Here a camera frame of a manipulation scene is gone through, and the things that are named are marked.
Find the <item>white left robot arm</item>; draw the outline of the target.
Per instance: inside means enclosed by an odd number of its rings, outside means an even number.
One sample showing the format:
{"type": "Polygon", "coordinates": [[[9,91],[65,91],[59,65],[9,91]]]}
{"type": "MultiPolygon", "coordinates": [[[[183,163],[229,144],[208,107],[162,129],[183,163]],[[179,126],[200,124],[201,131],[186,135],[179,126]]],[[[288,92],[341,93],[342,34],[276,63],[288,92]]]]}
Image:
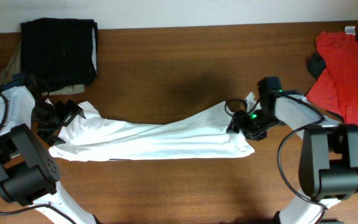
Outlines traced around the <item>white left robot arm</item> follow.
{"type": "Polygon", "coordinates": [[[1,216],[36,210],[53,223],[99,223],[63,188],[55,159],[45,145],[57,146],[56,136],[83,109],[71,100],[49,103],[33,75],[18,73],[0,85],[0,197],[21,209],[1,216]]]}

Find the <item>white t-shirt with robot print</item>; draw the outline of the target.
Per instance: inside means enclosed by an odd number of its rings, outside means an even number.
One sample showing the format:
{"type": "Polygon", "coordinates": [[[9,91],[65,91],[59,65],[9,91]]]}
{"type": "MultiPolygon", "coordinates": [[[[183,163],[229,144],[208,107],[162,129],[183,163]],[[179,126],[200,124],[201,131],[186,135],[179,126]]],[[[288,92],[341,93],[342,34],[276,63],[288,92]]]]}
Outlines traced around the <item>white t-shirt with robot print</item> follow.
{"type": "Polygon", "coordinates": [[[60,130],[62,144],[49,148],[52,157],[68,161],[239,158],[254,153],[242,133],[226,129],[231,117],[220,102],[186,119],[168,124],[140,124],[102,118],[88,101],[60,130]]]}

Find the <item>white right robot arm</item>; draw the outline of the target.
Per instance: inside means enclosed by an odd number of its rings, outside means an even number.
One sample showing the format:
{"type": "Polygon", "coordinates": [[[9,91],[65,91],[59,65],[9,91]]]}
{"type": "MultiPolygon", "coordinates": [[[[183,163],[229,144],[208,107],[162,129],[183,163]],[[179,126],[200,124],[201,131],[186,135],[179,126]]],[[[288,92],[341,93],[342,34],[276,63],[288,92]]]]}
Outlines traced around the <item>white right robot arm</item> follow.
{"type": "Polygon", "coordinates": [[[231,114],[226,131],[259,141],[276,125],[291,127],[278,147],[277,165],[295,196],[272,221],[324,223],[323,217],[331,207],[358,194],[358,125],[341,124],[325,116],[297,91],[283,90],[278,77],[265,77],[257,86],[259,99],[255,105],[231,114]],[[282,166],[284,145],[294,135],[303,141],[299,190],[291,186],[282,166]]]}

